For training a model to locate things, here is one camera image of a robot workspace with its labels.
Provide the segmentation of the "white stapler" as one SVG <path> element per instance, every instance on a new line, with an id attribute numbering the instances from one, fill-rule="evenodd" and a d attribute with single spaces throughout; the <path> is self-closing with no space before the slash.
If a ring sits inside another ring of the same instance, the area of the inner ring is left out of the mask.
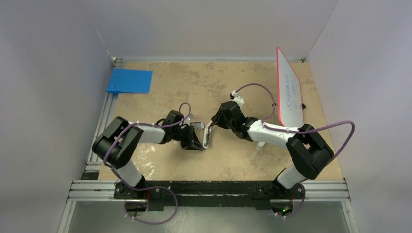
<path id="1" fill-rule="evenodd" d="M 213 121 L 211 120 L 204 128 L 204 135 L 203 135 L 203 147 L 204 149 L 208 149 L 211 141 L 211 132 L 215 127 Z"/>

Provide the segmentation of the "staple box tray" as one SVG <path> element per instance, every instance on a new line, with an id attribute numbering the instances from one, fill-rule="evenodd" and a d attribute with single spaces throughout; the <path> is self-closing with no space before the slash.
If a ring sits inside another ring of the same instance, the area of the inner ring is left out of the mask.
<path id="1" fill-rule="evenodd" d="M 203 130 L 205 128 L 203 122 L 191 122 L 190 124 L 194 127 L 195 130 Z"/>

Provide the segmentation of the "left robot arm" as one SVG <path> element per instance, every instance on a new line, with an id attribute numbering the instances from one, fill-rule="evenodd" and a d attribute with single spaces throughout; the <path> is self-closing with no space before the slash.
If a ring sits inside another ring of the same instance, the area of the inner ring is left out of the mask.
<path id="1" fill-rule="evenodd" d="M 189 120 L 170 110 L 165 119 L 152 125 L 116 117 L 95 140 L 92 151 L 125 183 L 126 193 L 138 199 L 145 192 L 145 177 L 131 161 L 138 143 L 166 144 L 172 140 L 184 150 L 204 150 Z"/>

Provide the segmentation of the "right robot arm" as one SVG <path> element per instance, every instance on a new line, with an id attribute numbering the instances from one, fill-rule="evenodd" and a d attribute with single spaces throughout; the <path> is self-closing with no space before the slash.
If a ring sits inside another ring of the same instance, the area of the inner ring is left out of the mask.
<path id="1" fill-rule="evenodd" d="M 211 118 L 210 126 L 230 129 L 239 139 L 261 142 L 285 148 L 292 165 L 285 168 L 274 179 L 273 192 L 283 198 L 291 193 L 300 182 L 314 180 L 332 161 L 333 150 L 310 124 L 288 130 L 272 124 L 265 124 L 255 117 L 246 117 L 234 101 L 220 105 Z"/>

